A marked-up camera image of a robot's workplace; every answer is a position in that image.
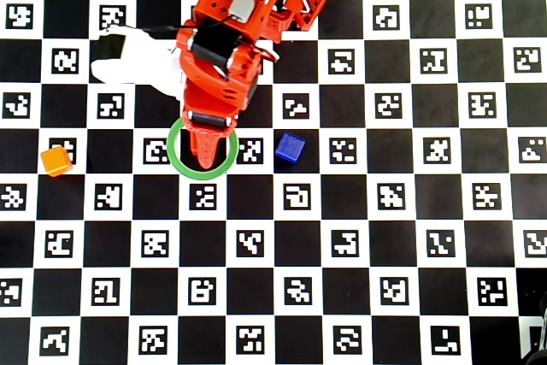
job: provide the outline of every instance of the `white square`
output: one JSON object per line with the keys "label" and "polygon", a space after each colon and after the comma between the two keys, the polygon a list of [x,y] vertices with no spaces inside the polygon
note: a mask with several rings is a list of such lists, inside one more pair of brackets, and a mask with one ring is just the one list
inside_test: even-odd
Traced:
{"label": "white square", "polygon": [[[54,73],[54,66],[60,73]],[[50,85],[89,82],[89,40],[45,38],[42,40],[42,83]]]}
{"label": "white square", "polygon": [[178,221],[132,221],[132,268],[178,268],[179,237]]}
{"label": "white square", "polygon": [[[288,289],[285,288],[285,278],[292,279]],[[300,279],[311,279],[311,292],[306,283]],[[273,312],[276,315],[322,315],[323,272],[321,267],[275,267],[273,269]]]}
{"label": "white square", "polygon": [[[108,195],[108,197],[96,198],[97,184],[106,185],[101,188],[98,195]],[[132,200],[132,174],[87,174],[85,176],[84,220],[130,221],[133,216]]]}
{"label": "white square", "polygon": [[540,316],[519,316],[519,334],[521,335],[521,358],[524,358],[531,350],[536,350],[537,346],[530,346],[530,328],[542,327],[544,319]]}
{"label": "white square", "polygon": [[[488,294],[484,294],[488,284],[478,283],[478,279],[484,278],[505,280],[506,306],[479,305],[479,300],[482,303],[490,300]],[[467,268],[467,279],[469,316],[519,316],[515,268]]]}
{"label": "white square", "polygon": [[317,84],[274,84],[272,85],[272,105],[273,128],[319,128],[319,86]]}
{"label": "white square", "polygon": [[363,18],[366,40],[410,38],[409,0],[363,0]]}
{"label": "white square", "polygon": [[168,158],[167,128],[133,130],[133,174],[176,174]]}
{"label": "white square", "polygon": [[[25,5],[32,5],[32,10]],[[14,28],[8,29],[9,22]],[[41,39],[43,36],[44,0],[0,0],[0,38]]]}
{"label": "white square", "polygon": [[271,268],[275,261],[274,245],[273,220],[226,220],[227,267]]}
{"label": "white square", "polygon": [[502,0],[456,0],[456,38],[503,38]]}
{"label": "white square", "polygon": [[21,280],[21,287],[16,284],[13,286],[19,289],[12,289],[11,294],[14,300],[20,299],[20,306],[2,306],[0,307],[0,316],[2,318],[28,318],[32,316],[32,289],[34,287],[34,269],[32,268],[0,268],[0,286],[2,280]]}
{"label": "white square", "polygon": [[[94,279],[98,280],[95,286],[93,286]],[[110,280],[119,280],[119,289],[116,284],[118,281],[112,283]],[[98,304],[101,301],[111,305]],[[82,269],[81,316],[129,316],[130,310],[131,268]]]}
{"label": "white square", "polygon": [[[167,327],[166,355],[154,355],[149,351],[139,355],[141,342],[140,327]],[[177,315],[132,315],[129,317],[127,363],[132,365],[174,365],[177,363],[177,344],[179,342],[179,317]]]}
{"label": "white square", "polygon": [[[513,201],[511,197],[511,177],[509,174],[462,174],[462,201],[464,220],[508,221],[513,220]],[[473,184],[500,184],[502,209],[473,208]]]}
{"label": "white square", "polygon": [[[250,349],[261,350],[263,354],[238,354],[238,327],[243,332],[244,338],[252,333],[258,337],[258,332],[263,327],[264,344],[256,346],[252,338],[249,338],[247,346]],[[273,315],[229,315],[226,317],[226,363],[238,365],[264,365],[275,364],[275,317]]]}
{"label": "white square", "polygon": [[[335,338],[334,327],[344,327],[344,337]],[[353,337],[357,334],[360,341]],[[360,342],[361,354],[335,353],[334,346],[348,351],[351,345]],[[373,335],[370,315],[325,315],[323,316],[323,363],[325,365],[373,365]]]}
{"label": "white square", "polygon": [[367,128],[412,128],[412,85],[366,84],[365,124]]}
{"label": "white square", "polygon": [[[519,148],[519,138],[529,143],[524,151]],[[547,127],[509,127],[507,140],[510,173],[547,174]]]}
{"label": "white square", "polygon": [[84,266],[84,222],[80,220],[36,221],[32,266],[35,268],[82,268]]}
{"label": "white square", "polygon": [[[395,189],[387,190],[383,186]],[[379,190],[382,189],[381,199],[388,209],[379,207]],[[371,221],[393,220],[406,221],[416,219],[416,200],[415,200],[415,179],[413,174],[367,174],[367,200],[368,200],[368,219]]]}
{"label": "white square", "polygon": [[416,254],[420,268],[465,268],[463,220],[417,220]]}
{"label": "white square", "polygon": [[[370,267],[368,233],[368,222],[364,220],[322,220],[321,266],[323,268]],[[343,238],[345,244],[334,244],[333,235]]]}
{"label": "white square", "polygon": [[[534,73],[533,70],[538,66],[537,60],[541,64],[541,71]],[[503,61],[506,83],[545,82],[547,38],[505,38]]]}
{"label": "white square", "polygon": [[[101,7],[105,13],[105,19],[101,19]],[[99,32],[112,26],[137,26],[137,0],[90,0],[89,39],[98,40]]]}
{"label": "white square", "polygon": [[362,85],[365,83],[365,42],[319,40],[320,85]]}
{"label": "white square", "polygon": [[273,179],[273,218],[282,221],[320,220],[321,175],[276,174]]}
{"label": "white square", "polygon": [[507,127],[505,83],[459,83],[460,128]]}
{"label": "white square", "polygon": [[517,268],[544,268],[547,262],[547,221],[514,220],[513,245]]}
{"label": "white square", "polygon": [[[414,316],[420,314],[418,268],[371,267],[368,272],[372,315]],[[386,284],[387,280],[393,281],[393,284]],[[397,304],[382,305],[382,296],[387,300],[396,299]]]}
{"label": "white square", "polygon": [[87,128],[132,130],[134,127],[135,85],[87,86]]}
{"label": "white square", "polygon": [[[191,209],[192,185],[215,187],[215,206]],[[183,221],[225,221],[226,220],[226,175],[223,174],[209,181],[196,181],[180,175],[179,180],[179,218]]]}
{"label": "white square", "polygon": [[274,173],[274,131],[271,128],[237,128],[239,138],[239,156],[245,162],[238,164],[237,160],[227,171],[228,174],[273,174]]}
{"label": "white square", "polygon": [[[67,174],[85,174],[87,163],[87,130],[85,128],[40,128],[38,140],[38,153],[43,153],[50,149],[50,139],[59,138],[63,140],[63,147],[68,150],[68,156],[73,169]],[[74,153],[70,150],[74,149],[71,139],[76,139],[76,163],[74,164]],[[46,174],[42,158],[38,158],[38,173]]]}
{"label": "white square", "polygon": [[364,128],[320,129],[319,167],[322,174],[365,174],[367,131]]}
{"label": "white square", "polygon": [[[36,204],[38,202],[38,175],[37,174],[0,174],[0,184],[6,185],[5,188],[11,185],[26,185],[26,195],[12,187],[10,191],[12,196],[18,198],[18,207],[6,207],[0,211],[0,221],[35,221],[36,220]],[[0,201],[2,203],[9,202],[8,193],[0,192]]]}
{"label": "white square", "polygon": [[2,94],[0,128],[40,128],[42,109],[40,83],[0,83],[0,94]]}
{"label": "white square", "polygon": [[[421,64],[422,57],[428,59],[426,65]],[[457,83],[456,40],[454,38],[410,39],[410,80],[414,84]]]}
{"label": "white square", "polygon": [[[68,327],[68,353],[62,356],[40,356],[42,327]],[[79,316],[34,316],[28,339],[28,361],[36,365],[72,365],[79,361]]]}
{"label": "white square", "polygon": [[[215,279],[211,283],[206,279]],[[226,269],[224,267],[179,268],[179,316],[226,315]]]}
{"label": "white square", "polygon": [[[440,344],[432,347],[432,329],[431,327],[459,327],[459,344],[450,345]],[[454,315],[428,315],[420,317],[420,340],[421,340],[421,363],[423,365],[461,365],[463,363],[472,363],[471,361],[471,332],[469,326],[469,317]],[[450,354],[452,350],[459,350],[460,355]]]}
{"label": "white square", "polygon": [[[427,148],[424,145],[424,138],[434,138],[432,143],[431,140],[427,140]],[[412,140],[416,174],[462,173],[462,142],[459,128],[415,128],[412,130]]]}

